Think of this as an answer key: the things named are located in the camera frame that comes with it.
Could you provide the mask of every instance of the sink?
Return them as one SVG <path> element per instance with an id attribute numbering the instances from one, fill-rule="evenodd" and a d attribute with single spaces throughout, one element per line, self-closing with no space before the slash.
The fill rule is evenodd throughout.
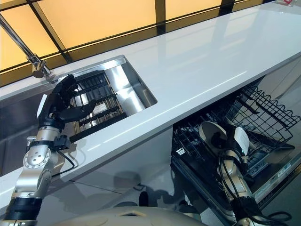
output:
<path id="1" fill-rule="evenodd" d="M 125 56 L 117 56 L 68 74 L 74 75 L 79 84 L 77 91 L 80 92 L 71 104 L 79 106 L 97 99 L 99 109 L 95 111 L 95 108 L 83 120 L 66 124 L 62 133 L 68 135 L 72 142 L 157 103 Z M 57 76 L 56 79 L 60 81 L 66 75 Z M 0 101 L 0 176 L 23 165 L 26 138 L 35 136 L 38 131 L 36 111 L 42 95 L 49 94 L 55 85 L 43 84 Z"/>

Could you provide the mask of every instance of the white countertop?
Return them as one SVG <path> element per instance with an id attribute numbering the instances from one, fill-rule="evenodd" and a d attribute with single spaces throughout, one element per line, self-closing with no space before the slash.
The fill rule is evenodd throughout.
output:
<path id="1" fill-rule="evenodd" d="M 76 142 L 67 181 L 301 55 L 301 7 L 267 3 L 54 69 L 55 74 L 125 55 L 158 103 Z M 28 78 L 0 97 L 39 85 Z M 21 168 L 0 177 L 0 209 Z"/>

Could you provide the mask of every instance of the black cable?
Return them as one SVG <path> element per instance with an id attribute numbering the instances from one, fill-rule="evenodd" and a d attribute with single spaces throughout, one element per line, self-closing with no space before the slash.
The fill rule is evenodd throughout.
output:
<path id="1" fill-rule="evenodd" d="M 233 197 L 233 199 L 235 199 L 235 195 L 233 194 L 233 192 L 231 191 L 231 189 L 229 188 L 229 186 L 227 185 L 226 181 L 225 181 L 225 178 L 222 174 L 222 168 L 221 168 L 221 157 L 219 157 L 219 163 L 218 163 L 218 169 L 219 169 L 219 173 L 221 175 L 221 179 L 222 179 L 222 182 L 224 183 L 226 189 L 228 190 L 228 192 L 230 193 L 230 195 Z"/>
<path id="2" fill-rule="evenodd" d="M 230 182 L 231 182 L 231 184 L 232 184 L 232 186 L 234 188 L 236 197 L 234 196 L 234 194 L 231 191 L 231 189 L 229 188 L 229 186 L 225 183 L 225 178 L 224 178 L 224 176 L 222 174 L 222 169 L 221 169 L 221 162 L 223 164 L 223 167 L 224 167 L 224 170 L 225 170 L 225 172 L 227 174 L 227 177 L 229 178 L 229 180 L 230 180 Z M 254 215 L 257 215 L 257 216 L 259 216 L 259 217 L 261 217 L 263 219 L 266 219 L 267 221 L 262 221 L 262 220 L 258 220 L 256 218 L 254 218 L 252 216 L 253 214 L 250 214 L 250 212 L 252 212 L 252 211 L 250 211 L 247 207 L 244 207 L 242 205 L 242 202 L 241 202 L 241 200 L 239 198 L 238 191 L 237 191 L 237 189 L 236 189 L 236 187 L 234 185 L 234 182 L 233 182 L 232 178 L 230 177 L 230 175 L 229 175 L 229 173 L 227 171 L 227 167 L 225 165 L 224 159 L 221 156 L 219 156 L 219 166 L 218 166 L 218 169 L 219 169 L 219 172 L 220 172 L 220 175 L 221 175 L 221 178 L 222 178 L 222 182 L 225 184 L 225 187 L 227 188 L 228 192 L 231 194 L 231 196 L 233 197 L 233 199 L 238 200 L 240 202 L 241 207 L 244 208 L 244 210 L 247 213 L 248 217 L 252 221 L 254 221 L 255 223 L 258 223 L 258 224 L 262 224 L 262 225 L 287 226 L 287 224 L 284 223 L 284 221 L 288 221 L 288 220 L 292 219 L 292 216 L 291 216 L 291 214 L 289 214 L 289 213 L 287 213 L 285 211 L 278 211 L 278 212 L 272 213 L 272 214 L 270 214 L 268 216 L 265 216 L 263 214 L 254 214 Z M 277 215 L 286 215 L 287 217 L 286 218 L 273 218 L 273 216 L 277 216 Z"/>
<path id="3" fill-rule="evenodd" d="M 66 173 L 66 172 L 68 172 L 68 171 L 70 171 L 70 170 L 72 170 L 72 169 L 75 168 L 75 164 L 72 162 L 72 160 L 71 160 L 68 156 L 66 156 L 64 153 L 62 153 L 59 149 L 57 149 L 56 151 L 57 151 L 62 157 L 64 157 L 68 162 L 70 162 L 70 164 L 71 164 L 72 166 L 71 166 L 69 169 L 64 170 L 63 172 L 59 172 L 59 173 L 56 173 L 56 174 L 52 175 L 53 178 L 56 177 L 56 176 L 59 176 L 59 175 L 61 175 L 61 174 L 63 174 L 63 173 Z"/>

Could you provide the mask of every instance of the dishwasher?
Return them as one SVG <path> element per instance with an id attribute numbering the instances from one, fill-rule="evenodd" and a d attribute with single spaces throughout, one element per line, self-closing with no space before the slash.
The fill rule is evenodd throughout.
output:
<path id="1" fill-rule="evenodd" d="M 259 90 L 255 81 L 174 124 L 171 167 L 197 191 L 224 225 L 235 215 L 217 173 L 217 157 L 201 139 L 204 121 L 242 127 L 249 147 L 244 179 L 263 209 L 300 171 L 301 149 L 288 142 L 300 116 Z"/>

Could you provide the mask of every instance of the faucet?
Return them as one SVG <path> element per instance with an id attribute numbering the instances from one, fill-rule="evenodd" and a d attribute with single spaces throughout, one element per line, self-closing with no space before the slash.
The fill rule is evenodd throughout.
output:
<path id="1" fill-rule="evenodd" d="M 33 53 L 26 44 L 21 40 L 19 35 L 8 24 L 4 17 L 0 14 L 1 27 L 11 37 L 11 39 L 17 44 L 18 47 L 25 53 L 27 60 L 32 64 L 32 76 L 36 78 L 43 78 L 51 74 L 50 69 L 45 65 L 46 61 L 41 60 L 35 53 Z"/>

